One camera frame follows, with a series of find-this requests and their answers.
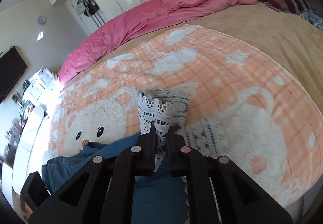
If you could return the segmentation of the blue denim pants lace hem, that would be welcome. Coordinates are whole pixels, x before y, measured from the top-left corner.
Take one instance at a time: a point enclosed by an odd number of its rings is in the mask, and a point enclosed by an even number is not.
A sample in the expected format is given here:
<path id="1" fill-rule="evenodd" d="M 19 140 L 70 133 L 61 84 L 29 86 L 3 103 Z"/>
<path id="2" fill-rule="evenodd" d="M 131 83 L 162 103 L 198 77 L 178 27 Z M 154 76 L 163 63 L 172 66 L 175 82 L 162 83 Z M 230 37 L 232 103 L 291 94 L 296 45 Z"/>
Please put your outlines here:
<path id="1" fill-rule="evenodd" d="M 148 89 L 138 91 L 137 112 L 140 132 L 110 144 L 87 142 L 73 156 L 52 158 L 42 166 L 42 179 L 50 193 L 57 191 L 68 179 L 95 156 L 111 158 L 135 145 L 151 125 L 157 133 L 155 169 L 151 177 L 137 176 L 134 187 L 132 223 L 187 223 L 187 185 L 185 178 L 172 178 L 167 173 L 166 133 L 180 131 L 191 136 L 184 122 L 192 95 L 186 90 Z"/>

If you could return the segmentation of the white low bench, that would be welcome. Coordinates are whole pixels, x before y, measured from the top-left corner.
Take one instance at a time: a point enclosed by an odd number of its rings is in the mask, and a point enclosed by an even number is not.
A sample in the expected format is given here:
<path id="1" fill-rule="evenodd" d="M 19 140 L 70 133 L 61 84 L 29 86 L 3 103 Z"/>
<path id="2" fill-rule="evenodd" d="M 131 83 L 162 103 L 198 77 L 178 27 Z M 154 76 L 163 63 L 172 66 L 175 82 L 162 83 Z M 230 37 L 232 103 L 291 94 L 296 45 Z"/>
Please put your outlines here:
<path id="1" fill-rule="evenodd" d="M 41 106 L 33 108 L 28 116 L 16 149 L 13 164 L 12 188 L 18 195 L 21 194 L 22 187 L 28 176 L 27 167 L 29 158 L 44 115 L 45 111 Z"/>

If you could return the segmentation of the orange plaid bear blanket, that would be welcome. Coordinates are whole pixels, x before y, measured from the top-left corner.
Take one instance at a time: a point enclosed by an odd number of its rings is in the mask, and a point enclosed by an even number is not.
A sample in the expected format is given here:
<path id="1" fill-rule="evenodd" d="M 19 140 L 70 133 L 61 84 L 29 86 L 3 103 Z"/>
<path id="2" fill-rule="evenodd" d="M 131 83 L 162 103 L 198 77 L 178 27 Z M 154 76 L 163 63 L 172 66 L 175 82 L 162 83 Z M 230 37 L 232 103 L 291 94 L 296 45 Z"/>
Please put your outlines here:
<path id="1" fill-rule="evenodd" d="M 322 176 L 322 114 L 305 88 L 255 47 L 197 25 L 167 31 L 70 81 L 48 155 L 178 127 L 203 155 L 228 156 L 282 206 Z"/>

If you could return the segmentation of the white drawer cabinet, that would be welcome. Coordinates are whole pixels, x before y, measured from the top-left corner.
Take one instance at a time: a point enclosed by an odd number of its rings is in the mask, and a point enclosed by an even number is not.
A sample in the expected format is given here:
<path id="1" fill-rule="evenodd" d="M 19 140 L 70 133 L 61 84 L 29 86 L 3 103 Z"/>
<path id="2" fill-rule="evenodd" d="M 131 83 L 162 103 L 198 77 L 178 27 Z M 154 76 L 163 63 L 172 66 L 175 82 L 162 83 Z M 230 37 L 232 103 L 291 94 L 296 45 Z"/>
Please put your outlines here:
<path id="1" fill-rule="evenodd" d="M 52 72 L 45 66 L 37 71 L 28 80 L 30 85 L 23 94 L 24 100 L 29 100 L 34 105 L 47 104 L 47 102 L 59 94 L 60 83 L 54 78 Z"/>

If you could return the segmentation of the bags hanging on door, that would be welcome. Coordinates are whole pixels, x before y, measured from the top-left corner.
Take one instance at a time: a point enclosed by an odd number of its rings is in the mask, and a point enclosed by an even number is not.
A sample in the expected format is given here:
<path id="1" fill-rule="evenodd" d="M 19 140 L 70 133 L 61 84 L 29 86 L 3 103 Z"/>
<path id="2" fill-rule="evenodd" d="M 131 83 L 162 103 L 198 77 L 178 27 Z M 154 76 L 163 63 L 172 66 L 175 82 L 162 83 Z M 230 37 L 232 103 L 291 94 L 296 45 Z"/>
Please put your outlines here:
<path id="1" fill-rule="evenodd" d="M 78 15 L 93 16 L 99 11 L 99 6 L 94 0 L 77 0 L 76 13 Z"/>

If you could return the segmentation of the blue patterned pillow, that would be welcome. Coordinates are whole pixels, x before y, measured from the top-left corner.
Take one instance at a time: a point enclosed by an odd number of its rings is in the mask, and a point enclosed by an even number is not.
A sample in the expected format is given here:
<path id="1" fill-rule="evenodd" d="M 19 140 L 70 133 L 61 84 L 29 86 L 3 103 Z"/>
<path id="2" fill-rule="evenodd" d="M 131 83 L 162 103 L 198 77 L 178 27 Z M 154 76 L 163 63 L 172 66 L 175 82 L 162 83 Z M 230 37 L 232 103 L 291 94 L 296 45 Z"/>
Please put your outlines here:
<path id="1" fill-rule="evenodd" d="M 314 11 L 302 11 L 298 15 L 318 29 L 323 30 L 323 18 L 317 15 Z"/>

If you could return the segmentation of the pink duvet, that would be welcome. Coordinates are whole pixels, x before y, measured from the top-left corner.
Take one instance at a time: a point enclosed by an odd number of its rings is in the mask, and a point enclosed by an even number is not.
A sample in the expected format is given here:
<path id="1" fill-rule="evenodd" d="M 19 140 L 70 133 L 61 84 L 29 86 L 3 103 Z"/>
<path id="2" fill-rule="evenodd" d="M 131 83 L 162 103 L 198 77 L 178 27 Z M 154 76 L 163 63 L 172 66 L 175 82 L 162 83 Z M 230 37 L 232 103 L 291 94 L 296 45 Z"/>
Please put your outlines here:
<path id="1" fill-rule="evenodd" d="M 128 41 L 156 30 L 219 12 L 230 6 L 253 5 L 257 0 L 149 0 L 108 21 L 72 51 L 62 65 L 63 85 L 102 56 Z"/>

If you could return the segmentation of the black wall television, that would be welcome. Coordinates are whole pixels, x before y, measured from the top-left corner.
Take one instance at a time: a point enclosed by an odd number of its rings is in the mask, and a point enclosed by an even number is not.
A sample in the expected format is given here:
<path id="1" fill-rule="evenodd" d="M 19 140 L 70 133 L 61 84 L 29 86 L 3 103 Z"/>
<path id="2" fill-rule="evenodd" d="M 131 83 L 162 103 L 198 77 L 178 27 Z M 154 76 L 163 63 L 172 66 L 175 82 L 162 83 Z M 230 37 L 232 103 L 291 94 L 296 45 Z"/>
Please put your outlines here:
<path id="1" fill-rule="evenodd" d="M 27 69 L 17 46 L 12 46 L 0 62 L 0 102 L 3 102 Z"/>

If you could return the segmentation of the purple wall clock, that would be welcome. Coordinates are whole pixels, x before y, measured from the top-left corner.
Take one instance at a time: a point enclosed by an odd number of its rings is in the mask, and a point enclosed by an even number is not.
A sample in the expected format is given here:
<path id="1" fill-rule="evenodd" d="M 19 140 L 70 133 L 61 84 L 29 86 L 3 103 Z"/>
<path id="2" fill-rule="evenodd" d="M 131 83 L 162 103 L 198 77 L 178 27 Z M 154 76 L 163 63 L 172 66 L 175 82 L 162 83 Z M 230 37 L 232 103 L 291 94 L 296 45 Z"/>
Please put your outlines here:
<path id="1" fill-rule="evenodd" d="M 37 23 L 39 25 L 44 25 L 47 22 L 47 18 L 44 15 L 41 15 L 37 18 Z"/>

